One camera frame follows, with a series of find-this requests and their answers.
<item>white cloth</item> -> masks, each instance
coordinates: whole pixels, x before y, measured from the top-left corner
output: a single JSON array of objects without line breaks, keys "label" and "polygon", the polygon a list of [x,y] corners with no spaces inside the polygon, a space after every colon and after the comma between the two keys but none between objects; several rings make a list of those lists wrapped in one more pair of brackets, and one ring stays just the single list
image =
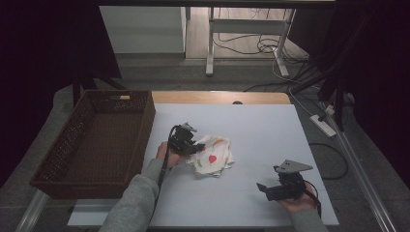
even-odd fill
[{"label": "white cloth", "polygon": [[204,150],[190,156],[187,164],[195,167],[196,175],[219,177],[223,169],[234,163],[230,151],[230,139],[215,135],[205,135],[197,143],[205,144]]}]

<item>gray sleeve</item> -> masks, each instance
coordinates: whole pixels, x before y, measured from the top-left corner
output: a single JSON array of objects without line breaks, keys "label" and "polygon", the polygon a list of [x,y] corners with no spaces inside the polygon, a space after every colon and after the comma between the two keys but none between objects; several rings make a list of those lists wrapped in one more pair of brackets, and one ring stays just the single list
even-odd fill
[{"label": "gray sleeve", "polygon": [[305,210],[291,214],[293,226],[298,232],[328,232],[316,210]]},{"label": "gray sleeve", "polygon": [[152,159],[141,175],[132,178],[123,197],[111,209],[100,231],[145,231],[159,194],[162,160]]}]

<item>red stain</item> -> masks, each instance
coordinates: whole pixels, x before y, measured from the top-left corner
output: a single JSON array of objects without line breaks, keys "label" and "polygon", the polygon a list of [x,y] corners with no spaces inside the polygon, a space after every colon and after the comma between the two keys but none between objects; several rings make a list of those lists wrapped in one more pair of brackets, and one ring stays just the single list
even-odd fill
[{"label": "red stain", "polygon": [[213,162],[215,162],[216,160],[217,160],[217,157],[216,157],[216,156],[214,156],[214,155],[209,156],[209,162],[210,162],[210,163],[213,163]]}]

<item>hand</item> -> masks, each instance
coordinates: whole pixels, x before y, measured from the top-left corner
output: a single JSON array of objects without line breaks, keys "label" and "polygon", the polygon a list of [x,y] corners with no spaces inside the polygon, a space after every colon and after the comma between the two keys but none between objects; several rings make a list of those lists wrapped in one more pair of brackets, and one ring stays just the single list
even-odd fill
[{"label": "hand", "polygon": [[[168,142],[163,142],[161,143],[160,147],[158,147],[157,151],[157,159],[158,160],[165,160],[165,154],[166,154],[166,149],[167,149]],[[168,157],[168,168],[171,168],[178,164],[178,161],[180,159],[180,156],[173,153],[172,150],[169,150],[169,157]]]},{"label": "hand", "polygon": [[[312,192],[311,186],[306,183],[307,190]],[[301,212],[303,210],[316,209],[316,203],[305,193],[296,200],[280,200],[278,203],[283,206],[290,214]]]}]

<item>white tabletop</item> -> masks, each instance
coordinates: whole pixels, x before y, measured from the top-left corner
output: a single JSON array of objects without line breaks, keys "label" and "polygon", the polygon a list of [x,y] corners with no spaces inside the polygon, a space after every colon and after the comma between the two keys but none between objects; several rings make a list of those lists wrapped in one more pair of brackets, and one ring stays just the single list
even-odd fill
[{"label": "white tabletop", "polygon": [[[235,163],[219,178],[195,176],[180,163],[167,174],[161,188],[152,227],[269,228],[290,225],[289,215],[275,201],[269,202],[256,183],[279,185],[274,165],[294,160],[313,169],[301,172],[319,191],[325,224],[338,221],[320,178],[295,107],[291,104],[156,104],[144,168],[174,125],[189,122],[205,134],[231,139]],[[69,225],[103,224],[116,200],[78,200]]]}]

